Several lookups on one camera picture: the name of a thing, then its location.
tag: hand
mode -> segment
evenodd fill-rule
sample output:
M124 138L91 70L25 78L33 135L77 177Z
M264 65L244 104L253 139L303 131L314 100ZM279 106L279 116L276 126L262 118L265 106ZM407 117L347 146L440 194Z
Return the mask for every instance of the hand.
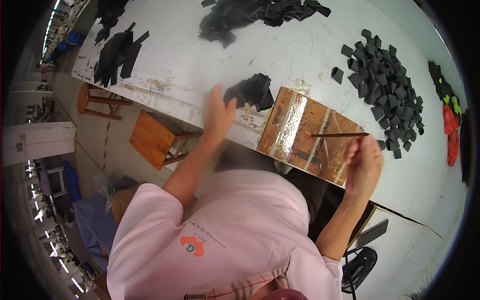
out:
M367 203L375 190L384 156L378 142L371 136L353 138L345 153L348 164L344 199Z
M210 92L204 94L204 136L220 143L232 127L235 119L237 99L233 98L225 108L220 96L220 84L215 85Z

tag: smartphone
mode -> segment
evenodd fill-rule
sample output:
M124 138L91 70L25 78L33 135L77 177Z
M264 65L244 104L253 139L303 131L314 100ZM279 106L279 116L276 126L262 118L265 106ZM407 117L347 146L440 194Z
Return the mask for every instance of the smartphone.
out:
M368 229L365 232L362 232L357 240L357 249L365 246L373 240L376 240L378 237L386 233L388 226L388 219L383 220L374 227Z

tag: wooden stool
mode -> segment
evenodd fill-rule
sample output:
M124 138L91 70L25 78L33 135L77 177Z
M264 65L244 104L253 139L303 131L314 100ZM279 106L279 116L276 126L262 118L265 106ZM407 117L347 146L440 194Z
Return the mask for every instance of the wooden stool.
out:
M121 120L120 116L115 115L120 105L125 105L125 106L133 105L133 102L125 101L125 99L122 96L120 96L121 100L111 99L113 95L116 96L116 94L114 93L111 93L110 96L108 96L108 98L90 96L90 89L103 90L101 87L95 86L93 84L85 83L84 85L82 85L82 88L78 93L78 99L77 99L77 110L79 114L86 114L86 115L91 115L96 117ZM89 102L108 104L108 106L110 107L110 114L104 114L103 112L87 109L87 105Z
M184 159L188 153L180 154L188 139L202 136L202 132L185 132L159 114L147 113L142 109L130 137L132 145L157 170ZM175 154L170 152L173 142L180 141Z

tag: concrete floor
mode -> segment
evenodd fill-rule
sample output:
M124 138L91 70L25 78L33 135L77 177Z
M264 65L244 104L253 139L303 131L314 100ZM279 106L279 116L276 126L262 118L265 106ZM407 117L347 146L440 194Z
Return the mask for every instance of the concrete floor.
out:
M56 100L55 112L62 114L66 120L71 120L77 127L75 153L65 155L64 159L76 168L81 196L85 198L97 193L98 177L112 173L124 174L138 182L147 181L163 186L176 164L156 170L129 144L140 110L153 110L134 102L131 107L120 107L117 112L122 117L120 121L79 114L77 96L84 82L70 76L77 53L78 49L59 60L58 70L50 86ZM95 93L108 95L105 94L106 91L91 91L91 95ZM88 108L109 113L108 106L104 104L89 103ZM186 131L198 130L189 124L181 124L181 127ZM198 141L190 140L186 143L184 152L189 151L196 142Z

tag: pile of black fabric pieces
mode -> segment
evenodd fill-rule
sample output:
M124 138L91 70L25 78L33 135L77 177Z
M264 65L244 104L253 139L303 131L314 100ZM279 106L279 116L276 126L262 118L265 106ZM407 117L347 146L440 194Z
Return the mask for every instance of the pile of black fabric pieces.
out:
M95 19L101 18L100 24L103 24L103 28L96 35L95 45L110 36L110 28L117 25L118 17L125 12L127 2L128 0L98 0Z
M215 4L212 12L200 22L199 37L220 41L223 48L233 43L236 36L232 29L245 27L258 19L269 26L280 26L283 21L299 21L312 16L315 12L330 15L330 9L316 0L205 0L203 7Z
M271 108L274 100L270 92L270 81L271 79L268 76L258 73L229 87L223 96L225 107L231 99L236 98L237 108L244 107L245 103L250 106L255 105L257 111Z
M147 31L136 41L133 41L132 29L134 26L135 23L132 23L127 30L115 34L105 43L100 51L100 58L95 64L95 83L101 80L104 87L107 87L109 81L110 85L117 84L118 67L122 64L120 77L129 78L131 76L142 42L149 37Z
M396 48L390 45L388 50L381 49L381 39L372 37L366 29L361 35L367 39L366 45L360 41L355 44L355 50L347 45L343 45L341 50L349 57L348 68L355 71L348 79L358 89L359 98L373 105L375 120L385 130L388 139L379 141L380 147L383 150L386 146L399 159L402 154L398 139L408 152L411 142L417 139L414 126L420 135L424 133L420 116L423 100L415 93L407 70L396 56Z

